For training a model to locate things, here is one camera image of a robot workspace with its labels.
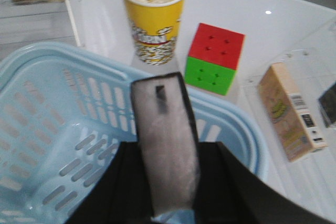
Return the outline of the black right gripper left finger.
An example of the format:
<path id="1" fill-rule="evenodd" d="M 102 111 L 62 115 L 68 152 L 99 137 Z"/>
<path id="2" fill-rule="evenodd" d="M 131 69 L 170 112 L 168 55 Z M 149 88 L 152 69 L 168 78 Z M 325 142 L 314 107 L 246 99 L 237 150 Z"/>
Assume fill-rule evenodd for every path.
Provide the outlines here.
<path id="1" fill-rule="evenodd" d="M 115 158 L 66 223 L 152 223 L 150 186 L 136 142 L 122 142 Z"/>

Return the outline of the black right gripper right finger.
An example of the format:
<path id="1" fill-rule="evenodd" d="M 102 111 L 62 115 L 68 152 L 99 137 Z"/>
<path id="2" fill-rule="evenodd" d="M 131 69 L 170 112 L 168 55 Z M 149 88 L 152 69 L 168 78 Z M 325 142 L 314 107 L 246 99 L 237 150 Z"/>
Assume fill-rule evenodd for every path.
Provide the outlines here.
<path id="1" fill-rule="evenodd" d="M 262 182 L 221 142 L 197 145 L 196 223 L 329 223 Z"/>

